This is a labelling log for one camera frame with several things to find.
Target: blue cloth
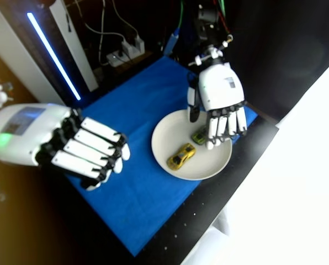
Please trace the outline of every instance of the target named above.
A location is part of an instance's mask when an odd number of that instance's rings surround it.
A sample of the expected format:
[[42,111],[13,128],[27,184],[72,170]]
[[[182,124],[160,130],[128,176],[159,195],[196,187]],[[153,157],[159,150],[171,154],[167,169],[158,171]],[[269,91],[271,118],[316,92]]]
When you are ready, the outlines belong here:
[[[131,157],[121,174],[87,192],[68,176],[90,206],[136,256],[200,181],[185,181],[164,171],[151,150],[151,136],[167,114],[187,107],[187,72],[166,57],[83,111],[129,138]],[[257,116],[246,108],[250,124]]]

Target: plate rim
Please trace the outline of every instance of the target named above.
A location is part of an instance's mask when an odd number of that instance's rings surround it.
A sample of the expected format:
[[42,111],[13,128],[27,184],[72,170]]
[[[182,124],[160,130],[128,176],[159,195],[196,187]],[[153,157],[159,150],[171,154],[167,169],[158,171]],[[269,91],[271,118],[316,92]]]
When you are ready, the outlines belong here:
[[171,112],[171,113],[167,114],[166,116],[164,116],[164,117],[163,117],[163,118],[157,123],[156,127],[154,128],[154,130],[153,130],[153,132],[152,132],[152,136],[151,136],[151,151],[152,151],[152,154],[153,154],[153,156],[154,156],[154,158],[155,158],[157,164],[158,164],[158,165],[159,165],[164,171],[166,171],[168,174],[170,174],[171,176],[176,177],[176,178],[179,178],[179,179],[184,179],[184,180],[186,180],[186,181],[202,181],[202,180],[204,180],[204,179],[208,179],[208,178],[211,178],[211,177],[213,177],[213,176],[219,174],[219,173],[220,173],[220,172],[221,172],[221,171],[227,166],[227,164],[230,162],[230,159],[231,159],[231,156],[232,156],[232,151],[233,151],[233,144],[232,144],[232,140],[231,140],[231,139],[229,140],[229,141],[230,141],[230,145],[229,145],[229,147],[230,147],[230,153],[229,153],[229,157],[228,157],[226,163],[220,168],[220,170],[219,170],[217,173],[215,173],[215,174],[211,174],[211,175],[206,176],[206,177],[203,177],[203,178],[195,178],[195,179],[192,179],[192,178],[183,178],[183,177],[178,177],[178,176],[173,175],[169,170],[167,170],[166,168],[164,168],[164,167],[161,166],[161,164],[160,164],[159,161],[158,161],[159,159],[156,157],[155,152],[153,151],[153,136],[155,135],[155,132],[156,132],[156,130],[158,129],[158,126],[160,125],[160,123],[162,123],[162,121],[165,120],[166,117],[168,117],[168,116],[170,116],[170,115],[172,115],[172,114],[174,114],[174,113],[176,113],[176,112],[186,112],[186,111],[187,111],[186,109],[180,109],[180,110],[176,110],[176,111],[174,111],[174,112]]

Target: toy car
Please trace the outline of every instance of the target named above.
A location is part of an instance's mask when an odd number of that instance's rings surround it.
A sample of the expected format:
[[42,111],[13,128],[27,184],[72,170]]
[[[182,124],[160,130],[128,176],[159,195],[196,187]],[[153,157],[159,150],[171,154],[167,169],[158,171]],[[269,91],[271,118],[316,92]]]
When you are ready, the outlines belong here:
[[167,165],[172,170],[180,169],[185,162],[195,155],[195,147],[190,143],[183,145],[178,152],[167,160]]
[[206,126],[202,126],[199,130],[192,134],[192,139],[198,145],[205,143]]

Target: round plate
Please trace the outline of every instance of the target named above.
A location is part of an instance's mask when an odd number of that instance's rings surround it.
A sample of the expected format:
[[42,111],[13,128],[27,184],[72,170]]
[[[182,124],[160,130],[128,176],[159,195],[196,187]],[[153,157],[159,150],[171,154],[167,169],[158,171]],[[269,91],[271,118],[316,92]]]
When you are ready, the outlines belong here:
[[[209,151],[205,144],[198,145],[191,138],[205,124],[206,112],[200,112],[198,121],[191,123],[188,121],[187,110],[170,113],[157,124],[152,134],[152,152],[165,171],[178,178],[198,181],[210,178],[224,169],[232,154],[231,140]],[[196,148],[195,155],[179,170],[171,170],[167,166],[167,160],[188,142]]]

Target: white floor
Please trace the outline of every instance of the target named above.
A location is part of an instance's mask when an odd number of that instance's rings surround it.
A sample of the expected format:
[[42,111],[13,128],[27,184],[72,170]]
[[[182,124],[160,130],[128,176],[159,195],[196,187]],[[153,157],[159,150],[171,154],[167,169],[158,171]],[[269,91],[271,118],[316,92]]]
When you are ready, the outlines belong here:
[[329,264],[329,69],[279,127],[225,207],[220,261],[202,264]]

